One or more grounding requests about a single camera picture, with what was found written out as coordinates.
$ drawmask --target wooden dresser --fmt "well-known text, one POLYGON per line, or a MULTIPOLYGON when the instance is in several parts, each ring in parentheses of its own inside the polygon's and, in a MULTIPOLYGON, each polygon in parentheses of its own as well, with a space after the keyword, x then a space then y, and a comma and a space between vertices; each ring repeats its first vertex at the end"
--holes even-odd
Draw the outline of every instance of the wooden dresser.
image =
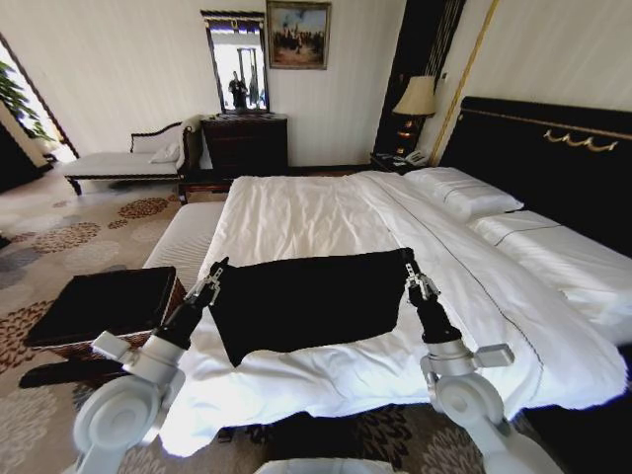
POLYGON ((287 172, 287 117, 222 114, 202 121, 213 170, 221 176, 287 172))

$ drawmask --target white duvet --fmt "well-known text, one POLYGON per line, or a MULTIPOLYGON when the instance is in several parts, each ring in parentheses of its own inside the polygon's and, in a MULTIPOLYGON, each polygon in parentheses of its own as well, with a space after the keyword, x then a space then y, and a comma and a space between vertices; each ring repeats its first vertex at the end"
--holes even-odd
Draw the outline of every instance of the white duvet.
MULTIPOLYGON (((512 348, 514 364, 481 372, 499 390, 508 417, 523 407, 584 408, 623 391, 625 365, 615 347, 564 298, 395 174, 239 178, 200 275, 226 256, 244 266, 399 247, 415 251, 470 349, 512 348)), ((222 427, 271 423, 300 411, 340 417, 427 402, 422 332, 405 293, 391 333, 290 354, 256 351, 235 368, 206 311, 181 361, 187 381, 161 431, 163 445, 188 456, 222 427)))

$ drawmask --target picture frame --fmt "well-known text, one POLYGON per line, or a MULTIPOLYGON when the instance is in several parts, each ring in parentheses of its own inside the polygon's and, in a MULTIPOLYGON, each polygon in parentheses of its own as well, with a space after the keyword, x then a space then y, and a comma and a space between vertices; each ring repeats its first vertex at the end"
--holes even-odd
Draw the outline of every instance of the picture frame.
POLYGON ((269 0, 269 65, 274 69, 327 69, 332 4, 269 0))

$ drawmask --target mirror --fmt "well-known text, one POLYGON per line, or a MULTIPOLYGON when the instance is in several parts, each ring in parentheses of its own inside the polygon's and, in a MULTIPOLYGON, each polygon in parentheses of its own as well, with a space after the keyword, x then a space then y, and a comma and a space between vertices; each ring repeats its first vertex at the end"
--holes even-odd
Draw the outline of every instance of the mirror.
POLYGON ((201 12, 225 114, 270 110, 263 13, 201 12))

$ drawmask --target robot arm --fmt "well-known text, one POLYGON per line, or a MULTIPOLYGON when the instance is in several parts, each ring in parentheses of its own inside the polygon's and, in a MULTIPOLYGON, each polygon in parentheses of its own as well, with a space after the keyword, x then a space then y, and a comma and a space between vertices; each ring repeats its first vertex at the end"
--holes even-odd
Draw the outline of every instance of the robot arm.
MULTIPOLYGON (((417 307, 429 348, 421 366, 433 407, 468 431, 483 453, 488 474, 562 474, 538 444, 505 420, 497 390, 476 373, 479 367, 511 364, 509 347, 469 351, 438 303, 433 281, 421 273, 411 251, 405 259, 410 302, 417 307)), ((107 332, 93 343, 96 352, 121 362, 130 376, 101 387, 79 412, 73 435, 83 454, 76 473, 116 474, 128 449, 158 435, 185 380, 178 361, 191 345, 202 309, 212 306, 221 290, 227 262, 215 263, 139 350, 131 351, 128 343, 107 332)))
POLYGON ((139 350, 131 351, 127 342, 108 332, 92 344, 95 352, 121 362, 131 376, 99 388, 77 415, 73 437, 83 453, 77 474, 116 474, 128 449, 149 444, 158 435, 185 381, 178 362, 191 345, 202 309, 219 294, 227 262, 215 263, 139 350))
POLYGON ((514 362, 509 346, 487 346, 473 354, 438 303, 440 293, 433 281, 413 258, 406 270, 409 299, 417 308, 429 349, 421 366, 434 409, 467 430, 483 454, 487 474, 563 474, 540 445, 508 423, 498 391, 476 373, 480 367, 514 362))

